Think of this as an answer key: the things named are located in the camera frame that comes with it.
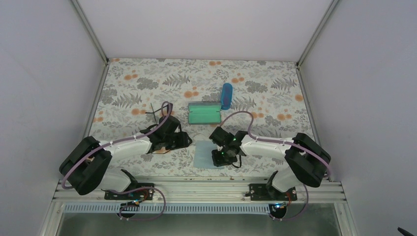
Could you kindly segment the light blue cleaning cloth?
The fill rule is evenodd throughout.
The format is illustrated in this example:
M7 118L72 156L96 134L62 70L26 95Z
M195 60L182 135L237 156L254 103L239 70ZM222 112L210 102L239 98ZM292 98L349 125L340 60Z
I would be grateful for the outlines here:
M211 141L196 141L193 167L198 169L223 169L213 164L211 151L217 150L217 145Z

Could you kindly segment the grey glasses case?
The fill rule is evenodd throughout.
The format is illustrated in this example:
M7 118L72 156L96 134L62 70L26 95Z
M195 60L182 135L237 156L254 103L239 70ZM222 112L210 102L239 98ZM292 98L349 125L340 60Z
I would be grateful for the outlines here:
M188 123L219 124L221 122L221 104L218 102L191 102L188 104Z

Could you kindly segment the blue translucent glasses case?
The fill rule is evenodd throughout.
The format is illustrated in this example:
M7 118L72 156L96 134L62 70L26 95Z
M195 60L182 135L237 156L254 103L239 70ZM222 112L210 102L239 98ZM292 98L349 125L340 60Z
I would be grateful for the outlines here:
M231 107L233 97L233 86L230 83L224 83L220 97L221 110L228 110Z

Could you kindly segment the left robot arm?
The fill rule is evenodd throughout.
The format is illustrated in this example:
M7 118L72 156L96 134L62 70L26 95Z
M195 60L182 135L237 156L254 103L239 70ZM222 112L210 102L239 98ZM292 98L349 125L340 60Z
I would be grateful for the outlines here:
M173 116L164 116L159 123L116 141L99 141L88 136L61 163L61 186L64 189L75 189L79 195L101 189L118 192L124 199L131 199L137 192L133 175L126 170L110 170L111 163L161 149L172 151L187 148L191 144L192 139Z

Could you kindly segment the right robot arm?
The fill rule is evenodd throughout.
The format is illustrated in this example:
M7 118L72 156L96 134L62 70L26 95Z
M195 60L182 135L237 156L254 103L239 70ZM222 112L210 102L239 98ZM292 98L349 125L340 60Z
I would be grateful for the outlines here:
M302 184L319 187L331 161L331 156L304 133L297 133L294 138L268 138L247 131L232 134L217 127L209 139L218 147L211 152L217 167L231 165L238 156L248 155L286 162L288 166L274 172L268 180L266 193L272 200L279 200L285 192Z

